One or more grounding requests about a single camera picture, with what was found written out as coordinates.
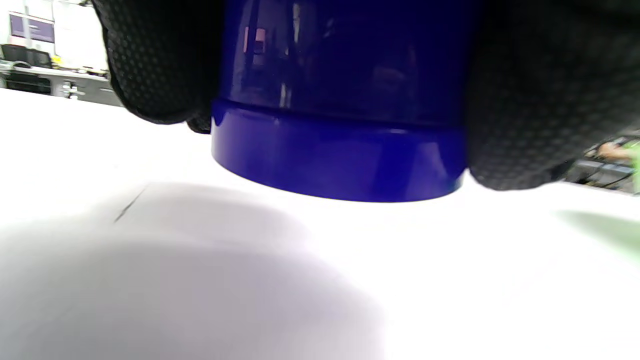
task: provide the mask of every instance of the blue lid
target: blue lid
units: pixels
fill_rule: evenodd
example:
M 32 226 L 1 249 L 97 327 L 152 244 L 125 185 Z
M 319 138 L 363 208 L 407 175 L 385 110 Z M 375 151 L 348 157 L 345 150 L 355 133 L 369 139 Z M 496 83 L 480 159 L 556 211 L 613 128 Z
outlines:
M 479 0 L 227 0 L 214 157 L 320 197 L 451 193 Z

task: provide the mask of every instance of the blue bottle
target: blue bottle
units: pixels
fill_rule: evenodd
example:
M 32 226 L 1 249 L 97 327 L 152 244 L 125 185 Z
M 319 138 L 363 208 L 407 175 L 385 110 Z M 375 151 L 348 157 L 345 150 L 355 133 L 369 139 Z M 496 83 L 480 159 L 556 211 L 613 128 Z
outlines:
M 479 0 L 227 0 L 213 153 L 231 172 L 331 199 L 460 186 Z

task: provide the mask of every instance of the desk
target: desk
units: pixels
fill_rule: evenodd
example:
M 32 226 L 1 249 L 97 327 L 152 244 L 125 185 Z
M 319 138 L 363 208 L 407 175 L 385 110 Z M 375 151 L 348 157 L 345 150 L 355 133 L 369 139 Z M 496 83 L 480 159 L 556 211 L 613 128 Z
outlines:
M 0 101 L 3 360 L 640 356 L 633 197 L 317 199 L 228 173 L 182 124 Z
M 113 92 L 109 80 L 101 76 L 78 74 L 67 70 L 47 69 L 43 67 L 22 68 L 14 67 L 13 63 L 0 62 L 0 73 L 9 72 L 36 75 L 39 78 L 48 79 L 51 82 L 51 95 L 65 97 L 63 85 L 72 81 L 83 93 L 78 96 L 81 101 L 96 102 L 98 104 L 122 106 L 122 103 Z

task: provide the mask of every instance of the screen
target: screen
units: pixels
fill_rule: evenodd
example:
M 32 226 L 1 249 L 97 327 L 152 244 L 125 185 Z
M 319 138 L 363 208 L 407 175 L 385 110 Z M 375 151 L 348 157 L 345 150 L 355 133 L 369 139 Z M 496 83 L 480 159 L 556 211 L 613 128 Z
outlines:
M 24 38 L 24 23 L 22 22 L 22 17 L 19 15 L 9 14 L 9 18 L 11 22 L 11 35 Z M 56 37 L 54 34 L 53 24 L 34 19 L 28 19 L 28 21 L 32 40 L 55 42 Z

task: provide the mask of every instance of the green object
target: green object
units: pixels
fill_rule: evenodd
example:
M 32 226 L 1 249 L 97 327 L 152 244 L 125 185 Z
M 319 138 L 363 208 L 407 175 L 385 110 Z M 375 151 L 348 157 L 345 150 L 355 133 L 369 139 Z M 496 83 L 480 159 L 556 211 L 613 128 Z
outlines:
M 634 181 L 634 193 L 637 195 L 637 194 L 640 194 L 640 141 L 629 142 L 624 146 L 624 148 L 633 151 L 633 153 L 635 154 L 633 158 L 633 164 L 634 164 L 633 181 Z

